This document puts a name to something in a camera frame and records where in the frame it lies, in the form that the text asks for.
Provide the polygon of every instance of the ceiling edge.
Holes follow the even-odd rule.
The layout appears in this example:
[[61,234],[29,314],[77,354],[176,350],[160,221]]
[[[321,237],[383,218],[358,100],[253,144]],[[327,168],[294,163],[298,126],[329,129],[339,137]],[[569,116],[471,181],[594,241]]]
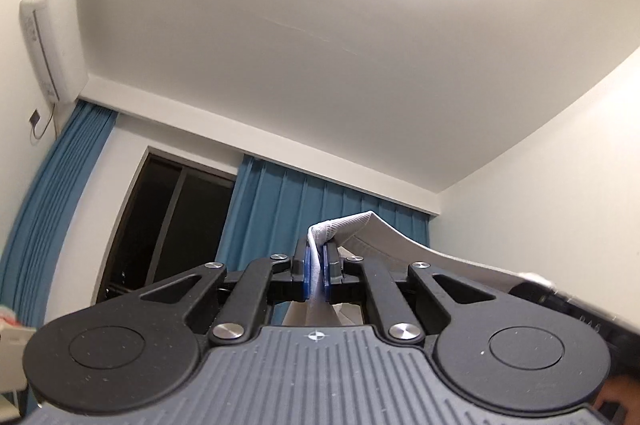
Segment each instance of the ceiling edge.
[[137,118],[170,125],[421,212],[440,213],[440,199],[430,190],[171,98],[92,74],[81,98]]

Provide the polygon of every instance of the white wall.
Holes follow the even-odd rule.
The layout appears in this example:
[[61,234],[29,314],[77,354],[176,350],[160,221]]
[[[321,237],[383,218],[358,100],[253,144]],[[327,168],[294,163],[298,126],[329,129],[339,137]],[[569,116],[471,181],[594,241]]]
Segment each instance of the white wall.
[[119,115],[78,202],[60,252],[45,321],[95,300],[113,230],[149,148],[236,174],[242,153],[181,130]]
[[429,214],[440,213],[437,195],[426,188],[172,98],[92,74],[81,96]]
[[18,22],[21,0],[0,0],[0,253],[14,223],[22,198],[54,138],[53,126],[39,142],[30,139],[29,117],[34,109],[42,119],[49,107],[31,68]]
[[440,202],[435,249],[540,273],[640,325],[640,49]]

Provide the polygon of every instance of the air conditioner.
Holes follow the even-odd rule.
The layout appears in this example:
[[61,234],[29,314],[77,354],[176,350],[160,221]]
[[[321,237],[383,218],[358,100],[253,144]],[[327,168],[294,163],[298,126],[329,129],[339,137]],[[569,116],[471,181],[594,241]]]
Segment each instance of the air conditioner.
[[44,94],[51,103],[74,101],[88,79],[76,0],[22,0],[20,24]]

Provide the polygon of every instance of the white cloth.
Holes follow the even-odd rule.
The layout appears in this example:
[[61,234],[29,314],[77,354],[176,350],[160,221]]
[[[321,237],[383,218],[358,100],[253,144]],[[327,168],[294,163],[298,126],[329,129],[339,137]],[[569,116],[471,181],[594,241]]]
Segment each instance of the white cloth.
[[339,326],[340,322],[344,321],[338,318],[332,306],[324,300],[318,248],[330,239],[333,239],[337,246],[342,246],[354,255],[366,255],[368,251],[376,251],[408,264],[417,261],[428,262],[505,293],[524,279],[536,281],[547,287],[553,286],[539,275],[516,274],[427,248],[402,235],[374,212],[364,212],[309,227],[307,233],[311,250],[309,299],[305,303],[293,302],[285,315],[283,325]]

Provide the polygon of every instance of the electrical outlet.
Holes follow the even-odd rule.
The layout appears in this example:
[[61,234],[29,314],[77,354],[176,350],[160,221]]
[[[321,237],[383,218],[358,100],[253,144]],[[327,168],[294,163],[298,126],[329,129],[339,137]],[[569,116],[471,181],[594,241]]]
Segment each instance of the electrical outlet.
[[29,118],[29,123],[33,128],[36,128],[36,125],[38,124],[39,121],[40,121],[40,113],[36,109],[35,111],[33,111],[31,118]]

